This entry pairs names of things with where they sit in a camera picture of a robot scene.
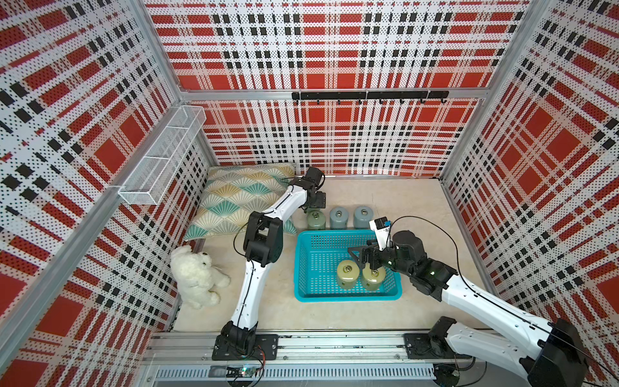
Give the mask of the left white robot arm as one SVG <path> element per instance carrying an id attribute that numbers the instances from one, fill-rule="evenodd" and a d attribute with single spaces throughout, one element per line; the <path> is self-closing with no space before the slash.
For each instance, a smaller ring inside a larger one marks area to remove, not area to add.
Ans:
<path id="1" fill-rule="evenodd" d="M 284 225 L 299 208 L 326 207 L 326 194 L 321 191 L 324 182 L 324 173 L 310 167 L 304 176 L 290 180 L 272 206 L 249 215 L 243 240 L 243 285 L 235 312 L 217 337 L 218 350 L 226 348 L 232 356 L 247 358 L 257 349 L 260 301 L 269 271 L 283 251 Z"/>

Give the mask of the blue-grey tea canister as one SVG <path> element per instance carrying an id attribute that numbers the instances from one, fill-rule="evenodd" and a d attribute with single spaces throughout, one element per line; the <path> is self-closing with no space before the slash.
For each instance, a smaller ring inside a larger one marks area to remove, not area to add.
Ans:
<path id="1" fill-rule="evenodd" d="M 374 214 L 369 206 L 358 206 L 353 214 L 353 226 L 355 229 L 369 229 Z"/>
<path id="2" fill-rule="evenodd" d="M 330 228 L 332 230 L 346 230 L 348 228 L 349 213 L 341 206 L 334 207 L 330 211 Z"/>

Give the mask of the dark green tea canister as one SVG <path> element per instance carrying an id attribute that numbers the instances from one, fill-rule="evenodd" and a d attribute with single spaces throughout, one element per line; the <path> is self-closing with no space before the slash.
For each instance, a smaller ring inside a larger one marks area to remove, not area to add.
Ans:
<path id="1" fill-rule="evenodd" d="M 326 217 L 319 209 L 312 209 L 306 216 L 307 229 L 320 231 L 326 229 Z"/>

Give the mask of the yellow-green tea canister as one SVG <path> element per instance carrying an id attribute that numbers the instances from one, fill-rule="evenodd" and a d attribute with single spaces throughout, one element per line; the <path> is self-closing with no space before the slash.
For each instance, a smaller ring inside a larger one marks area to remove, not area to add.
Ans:
<path id="1" fill-rule="evenodd" d="M 343 290 L 351 290 L 356 286 L 359 278 L 359 266 L 352 260 L 344 260 L 337 267 L 337 283 Z"/>
<path id="2" fill-rule="evenodd" d="M 384 267 L 371 269 L 370 264 L 366 264 L 361 271 L 361 285 L 367 291 L 377 291 L 385 281 L 386 272 Z"/>

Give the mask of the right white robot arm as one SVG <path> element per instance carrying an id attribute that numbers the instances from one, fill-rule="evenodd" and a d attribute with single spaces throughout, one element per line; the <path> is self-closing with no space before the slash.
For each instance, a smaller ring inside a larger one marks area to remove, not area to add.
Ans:
<path id="1" fill-rule="evenodd" d="M 581 386 L 588 361 L 580 335 L 568 321 L 550 322 L 495 297 L 474 285 L 456 269 L 429 258 L 410 231 L 390 236 L 377 231 L 377 240 L 349 248 L 362 269 L 387 268 L 409 277 L 420 293 L 464 311 L 493 333 L 481 332 L 441 317 L 429 332 L 437 352 L 451 350 L 495 364 L 531 386 Z"/>

